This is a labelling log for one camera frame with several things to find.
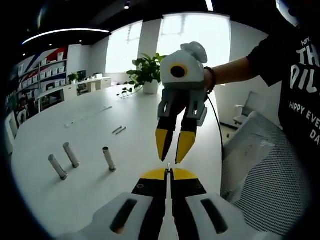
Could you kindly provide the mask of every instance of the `metal rod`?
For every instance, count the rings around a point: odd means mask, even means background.
[[[116,170],[116,167],[115,167],[114,162],[112,161],[109,148],[107,146],[105,146],[104,148],[102,148],[102,151],[104,154],[104,158],[105,158],[106,162],[108,163],[110,172],[114,172]]]
[[[116,131],[118,131],[119,129],[122,129],[122,126],[120,126],[120,127],[118,127],[116,130],[114,130],[113,132],[112,132],[112,134],[114,134]]]
[[[53,154],[48,157],[49,162],[51,163],[54,170],[59,174],[61,180],[65,180],[68,177],[68,174],[62,169],[57,159]]]
[[[77,167],[79,167],[80,163],[79,163],[78,159],[76,158],[74,152],[71,150],[70,145],[69,145],[68,142],[63,144],[63,149],[66,152],[66,154],[68,155],[68,157],[69,157],[69,159],[71,161],[72,167],[74,167],[75,169]]]
[[[115,135],[118,135],[119,133],[121,133],[122,131],[126,130],[127,127],[125,126],[123,129],[121,129],[120,131],[118,131]]]

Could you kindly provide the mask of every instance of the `metal cylinder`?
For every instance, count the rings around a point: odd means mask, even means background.
[[[65,180],[68,177],[68,174],[62,169],[55,156],[53,154],[50,154],[48,160],[51,163],[54,170],[59,174],[61,180]]]
[[[107,146],[105,146],[104,148],[102,148],[102,151],[103,151],[103,154],[104,154],[104,158],[105,158],[106,162],[109,165],[110,172],[114,172],[116,170],[116,167],[115,167],[114,162],[112,161],[109,148]]]
[[[70,145],[68,142],[63,144],[63,149],[65,150],[66,154],[68,155],[71,163],[72,163],[72,167],[77,168],[79,167],[79,161],[76,158],[74,152],[71,150]]]

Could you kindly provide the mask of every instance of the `white table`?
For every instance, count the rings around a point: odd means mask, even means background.
[[[12,153],[12,173],[27,206],[43,227],[56,237],[77,232],[92,222],[94,213],[123,192],[131,193],[140,176],[152,169],[179,167],[195,173],[208,193],[219,193],[221,185],[221,140],[212,107],[198,128],[193,148],[175,165],[182,114],[167,158],[158,158],[155,131],[158,125],[158,95],[142,91],[121,99],[122,85],[81,95],[57,104],[25,122],[19,129]],[[210,98],[217,109],[214,93]],[[77,120],[100,111],[111,109]],[[65,128],[64,124],[75,121]],[[111,134],[120,125],[127,129]],[[69,142],[80,161],[72,168],[63,143]],[[117,170],[108,171],[102,148],[109,147]],[[54,154],[68,173],[60,180],[48,161]],[[178,239],[168,197],[159,239]]]

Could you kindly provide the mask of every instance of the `wire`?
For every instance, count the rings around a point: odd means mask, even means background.
[[[218,126],[219,126],[220,139],[221,139],[221,154],[222,154],[222,161],[223,161],[223,160],[224,160],[224,141],[223,141],[223,139],[222,139],[221,126],[220,126],[220,122],[219,122],[219,119],[218,119],[218,116],[217,116],[215,107],[214,107],[214,105],[212,104],[212,101],[211,101],[209,95],[208,95],[207,97],[208,97],[208,99],[209,99],[209,101],[210,101],[210,104],[211,104],[211,106],[212,106],[212,108],[213,108],[213,112],[214,112],[214,115],[215,115],[215,119],[216,119],[216,122],[217,122],[217,124],[218,124]]]

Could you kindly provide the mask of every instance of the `shelf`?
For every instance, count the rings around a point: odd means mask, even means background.
[[[52,78],[52,77],[54,77],[54,76],[59,76],[59,75],[66,74],[66,73],[67,73],[67,72],[64,71],[64,72],[62,72],[62,73],[58,73],[58,74],[55,74],[55,75],[47,76],[47,77],[45,77],[45,78],[40,79],[40,82],[43,81],[43,80]],[[31,86],[33,86],[33,85],[36,85],[36,84],[38,84],[38,82],[34,82],[34,83],[32,83],[31,85],[28,85],[28,86],[26,86],[25,88],[17,91],[16,93],[18,94],[18,93],[20,93],[20,92],[23,91],[23,90],[28,90],[29,87],[31,87]]]
[[[53,64],[63,63],[63,62],[66,62],[66,61],[67,61],[67,59],[64,59],[64,60],[61,60],[61,61],[49,62],[49,63],[47,63],[45,65],[40,66],[40,68],[47,67],[47,66],[50,66],[50,65],[53,65]]]
[[[33,71],[38,70],[38,69],[39,69],[38,67],[36,67],[36,68],[34,68],[34,69],[31,69],[31,70],[25,72],[24,74],[22,74],[21,76],[19,76],[19,78],[22,78],[22,77],[24,77],[25,75],[28,75],[29,73],[32,73]]]
[[[21,90],[17,91],[16,93],[18,94],[18,93],[20,93],[20,92],[23,91],[23,90],[28,90],[29,87],[31,87],[31,86],[33,86],[33,85],[36,85],[36,84],[38,84],[38,82],[34,82],[34,83],[32,83],[31,85],[28,85],[28,86],[26,86],[25,88],[22,88]]]
[[[61,73],[58,73],[58,74],[55,74],[55,75],[47,76],[47,77],[45,77],[45,78],[40,79],[40,82],[43,81],[43,80],[46,80],[46,79],[55,77],[55,76],[59,76],[59,75],[62,75],[62,74],[66,74],[66,73],[67,73],[67,71],[64,71],[64,72],[61,72]]]

